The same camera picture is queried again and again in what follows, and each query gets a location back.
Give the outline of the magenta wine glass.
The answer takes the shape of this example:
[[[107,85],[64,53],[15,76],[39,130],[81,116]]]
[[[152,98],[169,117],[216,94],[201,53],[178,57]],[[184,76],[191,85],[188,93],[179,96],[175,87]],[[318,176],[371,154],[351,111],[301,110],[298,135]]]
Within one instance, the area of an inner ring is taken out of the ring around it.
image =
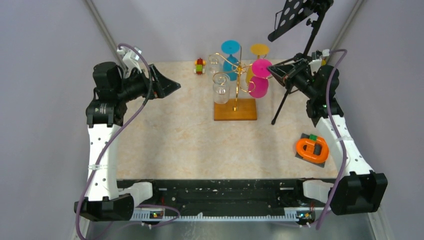
[[[248,93],[255,99],[263,98],[269,88],[268,77],[271,76],[271,72],[268,70],[272,63],[264,58],[259,58],[254,61],[250,67],[252,77],[248,83]]]

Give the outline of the yellow wine glass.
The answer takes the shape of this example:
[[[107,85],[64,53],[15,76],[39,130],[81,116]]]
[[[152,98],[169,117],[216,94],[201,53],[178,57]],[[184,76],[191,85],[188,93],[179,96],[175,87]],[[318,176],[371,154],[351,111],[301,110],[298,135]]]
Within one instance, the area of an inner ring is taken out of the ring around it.
[[[250,51],[252,54],[256,55],[256,59],[265,58],[267,54],[270,52],[270,48],[268,45],[263,43],[255,43],[250,47]],[[249,85],[254,73],[252,71],[252,67],[249,66],[246,73],[245,82]]]

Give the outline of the clear glass front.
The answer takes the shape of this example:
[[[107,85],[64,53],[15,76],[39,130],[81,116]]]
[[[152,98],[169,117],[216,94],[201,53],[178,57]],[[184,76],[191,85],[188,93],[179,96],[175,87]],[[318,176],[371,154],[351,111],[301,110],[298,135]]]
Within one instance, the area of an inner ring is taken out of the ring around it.
[[[216,104],[226,104],[230,99],[230,77],[226,73],[213,75],[213,101]]]

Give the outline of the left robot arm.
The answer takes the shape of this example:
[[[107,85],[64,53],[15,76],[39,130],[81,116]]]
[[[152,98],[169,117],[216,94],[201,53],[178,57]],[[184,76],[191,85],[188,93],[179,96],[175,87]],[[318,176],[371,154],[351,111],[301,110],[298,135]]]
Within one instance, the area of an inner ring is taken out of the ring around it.
[[[142,202],[149,207],[160,202],[161,194],[150,182],[134,183],[122,190],[117,182],[118,135],[128,125],[124,121],[127,103],[139,97],[163,99],[181,88],[154,64],[148,67],[148,76],[134,67],[127,78],[112,61],[93,68],[93,99],[85,110],[90,143],[87,187],[82,200],[74,204],[74,212],[90,221],[128,221]]]

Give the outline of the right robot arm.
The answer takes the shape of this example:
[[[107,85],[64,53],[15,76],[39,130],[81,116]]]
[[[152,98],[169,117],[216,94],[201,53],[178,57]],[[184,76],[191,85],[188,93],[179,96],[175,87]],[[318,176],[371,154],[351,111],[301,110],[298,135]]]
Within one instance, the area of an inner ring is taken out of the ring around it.
[[[310,71],[305,60],[288,65],[275,64],[270,74],[287,90],[296,87],[308,100],[306,112],[328,148],[340,176],[333,184],[308,179],[293,192],[299,206],[312,200],[328,203],[335,215],[376,212],[388,186],[384,173],[376,173],[365,161],[353,140],[344,118],[344,112],[335,98],[339,86],[339,70],[331,65]]]

